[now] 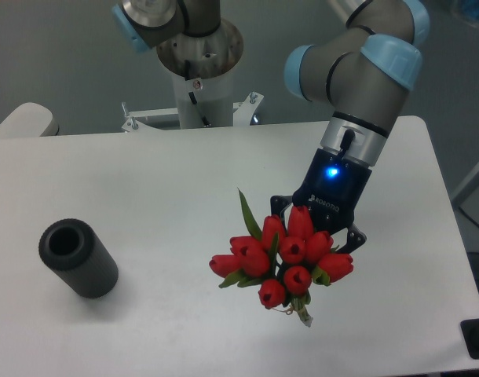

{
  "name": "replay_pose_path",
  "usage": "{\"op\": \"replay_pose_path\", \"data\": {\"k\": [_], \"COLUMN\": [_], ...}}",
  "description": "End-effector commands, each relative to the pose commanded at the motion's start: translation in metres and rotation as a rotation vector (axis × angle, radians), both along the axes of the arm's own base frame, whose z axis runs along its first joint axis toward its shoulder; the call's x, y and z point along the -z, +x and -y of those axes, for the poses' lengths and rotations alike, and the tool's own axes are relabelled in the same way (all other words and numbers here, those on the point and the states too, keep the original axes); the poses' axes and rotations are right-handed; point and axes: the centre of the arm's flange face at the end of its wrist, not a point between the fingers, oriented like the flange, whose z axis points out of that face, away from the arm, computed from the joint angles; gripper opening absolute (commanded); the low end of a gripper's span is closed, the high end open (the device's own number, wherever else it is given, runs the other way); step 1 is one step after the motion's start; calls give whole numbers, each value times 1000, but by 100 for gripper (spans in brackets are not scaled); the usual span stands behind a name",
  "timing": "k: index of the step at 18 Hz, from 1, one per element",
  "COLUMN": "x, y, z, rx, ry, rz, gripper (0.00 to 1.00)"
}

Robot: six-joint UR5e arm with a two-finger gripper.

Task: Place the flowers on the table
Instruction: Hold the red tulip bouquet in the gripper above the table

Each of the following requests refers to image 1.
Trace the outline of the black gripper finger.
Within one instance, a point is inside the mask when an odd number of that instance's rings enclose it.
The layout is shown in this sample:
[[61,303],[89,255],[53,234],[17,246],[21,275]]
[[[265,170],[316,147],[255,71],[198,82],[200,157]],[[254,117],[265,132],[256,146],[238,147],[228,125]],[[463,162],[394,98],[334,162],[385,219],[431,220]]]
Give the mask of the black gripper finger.
[[289,222],[292,207],[292,196],[272,196],[270,198],[271,215],[278,216],[284,225]]
[[333,226],[332,227],[332,235],[346,229],[346,243],[338,247],[334,254],[351,254],[356,249],[362,247],[365,242],[367,241],[366,235],[361,232],[355,224],[351,224],[350,226]]

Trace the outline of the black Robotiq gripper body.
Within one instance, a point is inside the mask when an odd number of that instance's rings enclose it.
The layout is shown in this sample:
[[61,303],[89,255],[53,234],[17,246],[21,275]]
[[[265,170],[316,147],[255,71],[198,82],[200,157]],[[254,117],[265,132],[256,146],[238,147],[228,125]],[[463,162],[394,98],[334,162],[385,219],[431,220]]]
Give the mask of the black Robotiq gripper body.
[[319,149],[292,203],[308,208],[316,230],[335,234],[353,224],[356,205],[370,175],[371,169]]

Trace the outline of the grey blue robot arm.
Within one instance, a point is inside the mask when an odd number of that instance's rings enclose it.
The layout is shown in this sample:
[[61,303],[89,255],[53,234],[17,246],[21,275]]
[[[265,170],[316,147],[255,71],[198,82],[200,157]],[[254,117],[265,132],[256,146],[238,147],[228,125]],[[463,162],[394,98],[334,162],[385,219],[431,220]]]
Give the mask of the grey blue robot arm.
[[[221,15],[218,1],[120,1],[119,29],[138,52],[154,49],[174,77],[183,129],[231,126],[230,74],[243,55],[243,38]],[[274,196],[271,211],[305,205],[317,230],[347,232],[340,252],[361,247],[365,235],[354,211],[422,66],[420,45],[430,30],[418,1],[354,1],[345,32],[322,46],[299,46],[283,80],[296,97],[333,106],[309,170],[294,194]]]

